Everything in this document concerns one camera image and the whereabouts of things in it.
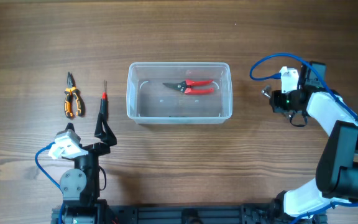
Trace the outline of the red handled snips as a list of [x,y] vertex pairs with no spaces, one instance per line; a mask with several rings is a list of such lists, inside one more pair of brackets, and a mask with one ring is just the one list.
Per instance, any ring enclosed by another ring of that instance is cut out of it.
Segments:
[[168,88],[178,90],[185,95],[208,95],[214,92],[214,88],[199,89],[199,86],[212,84],[213,80],[194,81],[186,79],[180,83],[163,83]]

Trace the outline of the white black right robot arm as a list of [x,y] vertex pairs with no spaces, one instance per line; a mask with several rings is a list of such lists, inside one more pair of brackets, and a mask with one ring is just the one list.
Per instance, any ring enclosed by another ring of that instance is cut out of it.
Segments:
[[358,207],[358,116],[345,110],[334,90],[323,87],[315,73],[325,69],[317,62],[301,70],[282,67],[281,89],[270,96],[273,112],[313,118],[329,136],[314,179],[283,194],[282,212],[299,219],[336,205]]

